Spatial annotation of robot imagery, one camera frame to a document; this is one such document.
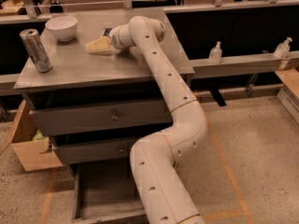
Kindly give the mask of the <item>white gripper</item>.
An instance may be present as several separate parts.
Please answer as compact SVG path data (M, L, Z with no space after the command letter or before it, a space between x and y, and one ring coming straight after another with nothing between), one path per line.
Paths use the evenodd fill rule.
M91 54L106 54L111 52L111 45L115 49L122 49L119 39L119 27L113 28L107 36L101 36L94 41L88 43L85 48Z

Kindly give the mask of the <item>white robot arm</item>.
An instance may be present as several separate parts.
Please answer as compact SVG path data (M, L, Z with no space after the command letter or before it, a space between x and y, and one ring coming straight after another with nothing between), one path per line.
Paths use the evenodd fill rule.
M206 224L175 169L206 140L206 116L161 48L164 37L161 21L134 16L124 25L106 27L86 50L104 55L138 48L170 112L169 126L138 139L130 151L132 175L149 224Z

